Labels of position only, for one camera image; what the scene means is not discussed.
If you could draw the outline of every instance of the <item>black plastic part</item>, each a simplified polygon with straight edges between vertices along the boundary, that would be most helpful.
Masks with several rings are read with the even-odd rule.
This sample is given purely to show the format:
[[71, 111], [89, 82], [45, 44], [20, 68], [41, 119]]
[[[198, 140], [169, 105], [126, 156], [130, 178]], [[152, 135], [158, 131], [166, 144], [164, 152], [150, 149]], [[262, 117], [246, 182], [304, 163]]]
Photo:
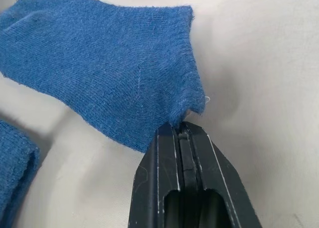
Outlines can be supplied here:
[[157, 131], [135, 174], [129, 228], [261, 228], [240, 178], [205, 131]]

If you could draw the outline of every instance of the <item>sock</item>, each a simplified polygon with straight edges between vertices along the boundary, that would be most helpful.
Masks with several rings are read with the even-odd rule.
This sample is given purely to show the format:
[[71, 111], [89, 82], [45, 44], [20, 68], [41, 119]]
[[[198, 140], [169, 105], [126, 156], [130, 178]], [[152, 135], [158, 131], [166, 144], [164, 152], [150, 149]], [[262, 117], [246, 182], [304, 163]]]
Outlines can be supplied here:
[[191, 21], [189, 6], [18, 0], [0, 15], [0, 71], [145, 152], [159, 126], [204, 110]]
[[0, 227], [10, 228], [39, 164], [39, 150], [0, 120]]

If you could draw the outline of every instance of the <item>sock cuff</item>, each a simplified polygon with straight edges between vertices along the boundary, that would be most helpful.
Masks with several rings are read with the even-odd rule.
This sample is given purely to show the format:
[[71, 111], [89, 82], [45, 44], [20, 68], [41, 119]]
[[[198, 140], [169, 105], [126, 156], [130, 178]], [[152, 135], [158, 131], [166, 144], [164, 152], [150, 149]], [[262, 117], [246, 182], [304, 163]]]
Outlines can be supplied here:
[[0, 227], [11, 227], [38, 165], [35, 144], [0, 120]]

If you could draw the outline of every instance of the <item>blue fabric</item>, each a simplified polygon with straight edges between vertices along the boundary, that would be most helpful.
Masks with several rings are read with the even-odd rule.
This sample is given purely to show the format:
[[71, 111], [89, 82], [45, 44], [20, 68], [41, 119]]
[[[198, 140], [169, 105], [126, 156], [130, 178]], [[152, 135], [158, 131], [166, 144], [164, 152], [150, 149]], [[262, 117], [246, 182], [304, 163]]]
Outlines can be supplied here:
[[10, 228], [39, 164], [38, 148], [0, 120], [0, 227]]
[[18, 0], [0, 15], [0, 71], [145, 152], [155, 130], [204, 110], [192, 9]]

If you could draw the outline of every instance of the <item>white surface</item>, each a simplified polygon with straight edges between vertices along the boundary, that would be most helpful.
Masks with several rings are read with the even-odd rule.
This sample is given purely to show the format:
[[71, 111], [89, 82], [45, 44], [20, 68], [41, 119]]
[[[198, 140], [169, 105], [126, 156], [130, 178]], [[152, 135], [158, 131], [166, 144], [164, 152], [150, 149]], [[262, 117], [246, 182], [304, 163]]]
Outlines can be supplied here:
[[[191, 43], [211, 102], [190, 120], [236, 167], [263, 227], [318, 228], [319, 0], [102, 1], [193, 5]], [[17, 227], [126, 227], [141, 154], [7, 79], [0, 113], [51, 147]]]

